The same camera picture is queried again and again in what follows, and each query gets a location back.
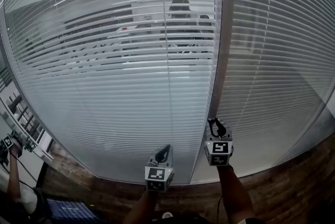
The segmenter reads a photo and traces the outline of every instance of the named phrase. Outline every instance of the fluorescent light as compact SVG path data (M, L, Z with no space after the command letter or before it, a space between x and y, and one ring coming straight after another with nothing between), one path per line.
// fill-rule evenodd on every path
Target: fluorescent light
M62 1L60 1L60 2L58 2L58 3L56 3L56 4L54 4L54 6L56 6L56 5L59 5L60 3L63 3L63 2L65 2L66 0L62 0Z

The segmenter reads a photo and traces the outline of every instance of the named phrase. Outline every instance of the window blind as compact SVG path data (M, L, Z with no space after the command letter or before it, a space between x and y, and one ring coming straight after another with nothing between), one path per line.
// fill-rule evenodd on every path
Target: window blind
M333 90L333 0L234 0L218 118L233 132L239 175L271 167Z
M215 76L217 2L4 0L4 49L48 132L96 175L143 182L150 153L169 143L174 183L187 184Z

